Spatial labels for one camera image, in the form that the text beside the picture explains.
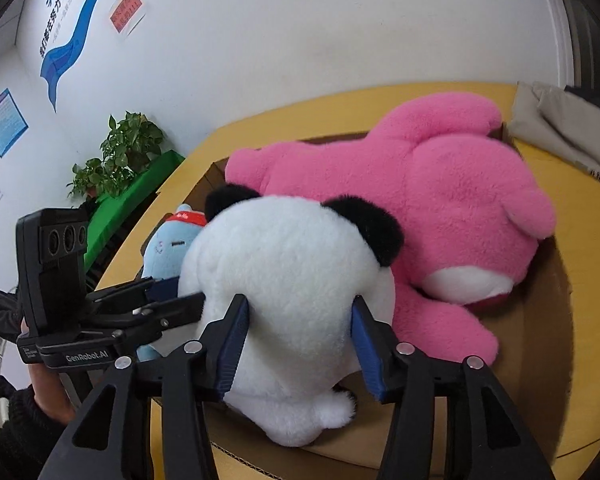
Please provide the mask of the person's left hand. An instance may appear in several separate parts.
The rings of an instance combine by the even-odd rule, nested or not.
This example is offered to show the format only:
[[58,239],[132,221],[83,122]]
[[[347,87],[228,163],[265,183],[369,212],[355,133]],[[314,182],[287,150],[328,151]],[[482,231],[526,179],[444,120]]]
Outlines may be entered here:
[[29,364],[27,370],[38,407],[55,422],[69,425],[76,417],[76,409],[58,374],[42,363]]

